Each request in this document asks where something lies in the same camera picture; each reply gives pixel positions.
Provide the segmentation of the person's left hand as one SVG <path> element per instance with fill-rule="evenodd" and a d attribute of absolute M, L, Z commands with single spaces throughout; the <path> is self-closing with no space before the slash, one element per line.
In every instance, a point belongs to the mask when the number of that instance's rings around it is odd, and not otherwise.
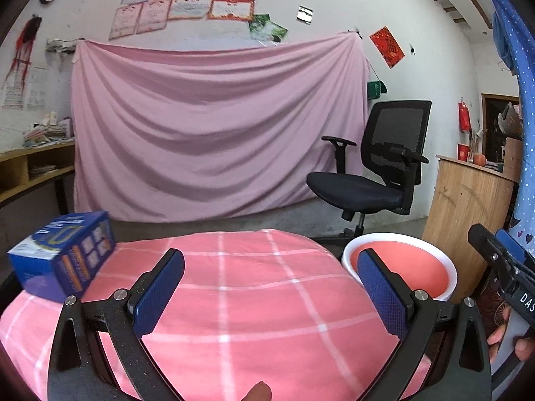
<path fill-rule="evenodd" d="M 260 381 L 254 385 L 242 401 L 271 401 L 272 390 L 265 382 Z"/>

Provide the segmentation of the person's right hand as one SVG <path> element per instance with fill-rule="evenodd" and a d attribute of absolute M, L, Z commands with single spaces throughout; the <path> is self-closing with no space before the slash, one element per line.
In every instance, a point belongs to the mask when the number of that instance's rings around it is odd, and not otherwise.
<path fill-rule="evenodd" d="M 496 328 L 496 330 L 493 331 L 493 333 L 487 338 L 487 343 L 490 347 L 490 361 L 493 361 L 497 356 L 500 344 L 502 343 L 502 339 L 504 338 L 505 331 L 508 326 L 511 313 L 512 310 L 510 307 L 506 307 L 503 309 L 502 325 L 499 325 L 499 327 Z M 515 345 L 515 354 L 520 361 L 525 362 L 533 355 L 534 347 L 534 337 L 518 339 Z"/>

